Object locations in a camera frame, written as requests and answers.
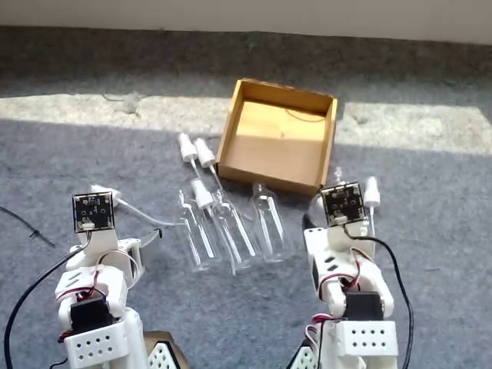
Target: cardboard box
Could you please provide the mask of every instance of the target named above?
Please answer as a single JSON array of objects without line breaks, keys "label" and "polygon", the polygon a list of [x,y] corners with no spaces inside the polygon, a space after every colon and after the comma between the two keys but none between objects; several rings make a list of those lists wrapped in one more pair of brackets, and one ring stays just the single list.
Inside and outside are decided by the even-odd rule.
[{"label": "cardboard box", "polygon": [[238,81],[218,149],[219,175],[315,194],[326,184],[336,113],[330,95]]}]

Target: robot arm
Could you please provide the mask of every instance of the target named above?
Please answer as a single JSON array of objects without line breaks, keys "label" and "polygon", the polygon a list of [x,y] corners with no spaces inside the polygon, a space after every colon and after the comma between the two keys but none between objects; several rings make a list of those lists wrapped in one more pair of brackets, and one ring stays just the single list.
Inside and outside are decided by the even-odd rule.
[{"label": "robot arm", "polygon": [[314,288],[329,314],[308,326],[316,339],[306,341],[292,364],[309,358],[307,367],[318,369],[397,369],[396,325],[385,320],[394,299],[373,262],[374,245],[347,235],[367,235],[360,186],[342,182],[322,189],[321,197],[328,227],[304,229],[304,242]]},{"label": "robot arm", "polygon": [[143,260],[152,258],[161,232],[118,240],[112,212],[109,192],[74,196],[75,230],[91,229],[91,237],[79,234],[88,243],[67,263],[55,289],[70,368],[178,368],[165,343],[147,355],[141,319],[126,306],[128,290],[141,277]]}]

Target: white wall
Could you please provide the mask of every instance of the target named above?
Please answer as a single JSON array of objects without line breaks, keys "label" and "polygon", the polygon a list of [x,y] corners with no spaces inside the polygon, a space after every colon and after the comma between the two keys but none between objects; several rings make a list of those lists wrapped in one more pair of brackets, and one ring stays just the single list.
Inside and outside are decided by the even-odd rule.
[{"label": "white wall", "polygon": [[267,31],[492,44],[491,0],[0,0],[0,25]]}]

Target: empty plastic bottle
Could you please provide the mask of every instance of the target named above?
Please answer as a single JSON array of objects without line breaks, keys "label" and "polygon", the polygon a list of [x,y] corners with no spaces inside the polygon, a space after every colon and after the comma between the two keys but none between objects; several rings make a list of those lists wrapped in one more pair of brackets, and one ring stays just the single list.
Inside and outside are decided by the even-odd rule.
[{"label": "empty plastic bottle", "polygon": [[179,191],[176,222],[183,225],[177,226],[177,230],[193,271],[203,271],[221,262],[217,240],[208,232],[202,213],[195,204],[187,203]]},{"label": "empty plastic bottle", "polygon": [[232,273],[249,267],[261,256],[254,233],[244,223],[236,207],[221,190],[214,194],[212,208],[215,227],[224,242],[231,259]]},{"label": "empty plastic bottle", "polygon": [[283,261],[294,248],[285,234],[278,208],[277,196],[263,184],[253,184],[251,205],[254,209],[254,226],[258,234],[263,258],[268,262]]}]

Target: gray carpet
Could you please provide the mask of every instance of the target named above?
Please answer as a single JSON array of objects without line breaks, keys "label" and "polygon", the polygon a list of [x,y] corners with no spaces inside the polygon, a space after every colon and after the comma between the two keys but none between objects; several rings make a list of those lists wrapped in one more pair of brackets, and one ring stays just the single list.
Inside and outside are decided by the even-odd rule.
[{"label": "gray carpet", "polygon": [[[191,170],[176,133],[214,148],[235,80],[276,81],[341,100],[331,160],[346,179],[381,179],[377,233],[401,263],[414,303],[411,367],[488,367],[492,212],[492,48],[294,35],[0,28],[0,204],[58,245],[0,214],[0,329],[21,292],[68,247],[72,193],[93,182],[171,219]],[[241,209],[249,186],[225,182]],[[279,193],[301,246],[308,199]],[[152,228],[118,209],[121,238]],[[171,331],[196,368],[284,367],[323,304],[302,251],[233,278],[188,272],[176,234],[131,291],[145,329]],[[404,352],[407,315],[387,255]],[[12,335],[16,368],[65,356],[53,290],[28,299]]]}]

